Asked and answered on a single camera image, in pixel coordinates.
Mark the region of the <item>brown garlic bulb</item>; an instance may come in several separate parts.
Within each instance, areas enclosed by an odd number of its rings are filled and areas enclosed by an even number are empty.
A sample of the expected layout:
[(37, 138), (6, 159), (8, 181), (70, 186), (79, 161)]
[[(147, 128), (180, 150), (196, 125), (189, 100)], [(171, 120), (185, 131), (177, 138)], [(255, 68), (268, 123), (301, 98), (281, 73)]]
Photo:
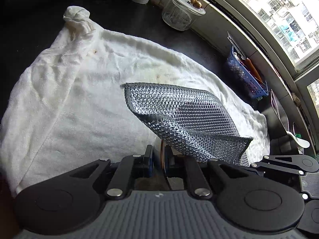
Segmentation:
[(190, 4), (196, 9), (202, 9), (202, 3), (198, 0), (190, 0)]

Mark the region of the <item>white bowl with brown rim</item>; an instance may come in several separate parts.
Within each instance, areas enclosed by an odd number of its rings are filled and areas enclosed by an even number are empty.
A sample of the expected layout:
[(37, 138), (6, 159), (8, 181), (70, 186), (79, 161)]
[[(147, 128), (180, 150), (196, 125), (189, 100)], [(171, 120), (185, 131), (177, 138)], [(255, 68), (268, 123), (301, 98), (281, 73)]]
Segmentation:
[(170, 165), (170, 158), (172, 157), (172, 149), (166, 142), (160, 138), (156, 138), (154, 142), (154, 161), (155, 166), (161, 171), (163, 176), (167, 179), (168, 167)]

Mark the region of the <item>grey mesh dish cloth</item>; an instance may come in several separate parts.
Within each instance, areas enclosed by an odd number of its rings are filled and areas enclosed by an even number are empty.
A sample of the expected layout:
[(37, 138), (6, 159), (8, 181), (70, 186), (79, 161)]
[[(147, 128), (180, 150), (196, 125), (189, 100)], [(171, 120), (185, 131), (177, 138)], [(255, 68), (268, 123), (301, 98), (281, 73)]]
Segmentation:
[(226, 108), (205, 90), (168, 84), (125, 83), (128, 109), (160, 139), (198, 162), (212, 158), (248, 166), (242, 137)]

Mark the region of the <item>dark metal container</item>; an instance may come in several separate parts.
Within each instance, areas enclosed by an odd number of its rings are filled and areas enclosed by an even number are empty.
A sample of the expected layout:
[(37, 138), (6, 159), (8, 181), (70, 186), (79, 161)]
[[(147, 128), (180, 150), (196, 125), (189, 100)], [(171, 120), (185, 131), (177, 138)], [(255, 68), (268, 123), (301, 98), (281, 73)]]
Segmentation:
[(279, 119), (280, 123), (282, 124), (282, 126), (284, 127), (286, 131), (289, 131), (288, 116), (273, 90), (270, 91), (270, 101), (271, 101), (271, 106), (277, 118)]

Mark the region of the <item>white plastic spoon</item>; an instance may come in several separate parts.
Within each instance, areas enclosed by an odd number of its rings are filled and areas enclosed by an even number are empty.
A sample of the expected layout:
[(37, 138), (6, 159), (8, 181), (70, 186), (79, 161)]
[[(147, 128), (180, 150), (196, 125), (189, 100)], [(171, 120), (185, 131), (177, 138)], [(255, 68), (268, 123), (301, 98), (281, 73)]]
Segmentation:
[(307, 140), (301, 139), (296, 137), (294, 134), (292, 134), (292, 132), (290, 131), (286, 131), (287, 135), (290, 136), (300, 147), (302, 148), (309, 148), (310, 147), (310, 143)]

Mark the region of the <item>white towel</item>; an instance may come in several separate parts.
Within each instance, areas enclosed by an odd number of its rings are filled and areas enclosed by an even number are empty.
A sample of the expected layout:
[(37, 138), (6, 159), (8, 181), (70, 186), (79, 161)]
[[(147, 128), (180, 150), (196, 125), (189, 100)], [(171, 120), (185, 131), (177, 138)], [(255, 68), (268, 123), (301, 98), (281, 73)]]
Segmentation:
[(266, 117), (186, 55), (103, 29), (70, 6), (52, 45), (21, 74), (1, 121), (1, 165), (12, 194), (105, 157), (119, 162), (159, 138), (128, 109), (125, 83), (206, 90), (251, 139), (248, 166), (270, 153)]

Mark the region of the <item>blue plastic basket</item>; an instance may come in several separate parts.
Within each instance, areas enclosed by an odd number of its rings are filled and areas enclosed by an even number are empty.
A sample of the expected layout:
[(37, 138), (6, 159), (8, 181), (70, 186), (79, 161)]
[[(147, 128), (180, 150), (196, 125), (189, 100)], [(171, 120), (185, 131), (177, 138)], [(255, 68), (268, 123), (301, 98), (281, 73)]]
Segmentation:
[(267, 82), (263, 80), (263, 83), (261, 84), (255, 77), (253, 77), (249, 70), (241, 63), (241, 61), (237, 59), (235, 56), (236, 53), (237, 51), (232, 45), (226, 65), (233, 73), (235, 78), (242, 83), (246, 92), (248, 93), (248, 96), (251, 99), (269, 96)]

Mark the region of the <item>glass jar with lid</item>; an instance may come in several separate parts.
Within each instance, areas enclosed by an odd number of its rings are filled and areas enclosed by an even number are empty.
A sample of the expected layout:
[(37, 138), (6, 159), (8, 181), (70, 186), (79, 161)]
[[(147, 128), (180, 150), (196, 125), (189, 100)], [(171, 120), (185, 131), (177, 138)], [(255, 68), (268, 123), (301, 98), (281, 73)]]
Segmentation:
[(168, 0), (162, 11), (162, 19), (178, 31), (189, 29), (192, 24), (206, 14), (205, 9), (196, 9), (190, 0)]

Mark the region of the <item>orange handled knife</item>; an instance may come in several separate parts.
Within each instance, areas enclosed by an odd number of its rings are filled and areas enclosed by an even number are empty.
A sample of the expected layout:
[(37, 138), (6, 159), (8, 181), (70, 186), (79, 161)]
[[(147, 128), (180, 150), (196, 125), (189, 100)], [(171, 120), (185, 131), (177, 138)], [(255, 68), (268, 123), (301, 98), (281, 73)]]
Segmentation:
[(234, 40), (232, 35), (227, 32), (228, 41), (231, 44), (231, 50), (227, 58), (227, 64), (230, 66), (231, 64), (235, 64), (235, 62), (240, 63), (255, 79), (260, 85), (266, 85), (263, 82), (261, 75), (258, 73), (257, 69), (252, 64), (251, 60), (246, 56), (245, 52), (238, 45), (238, 43)]

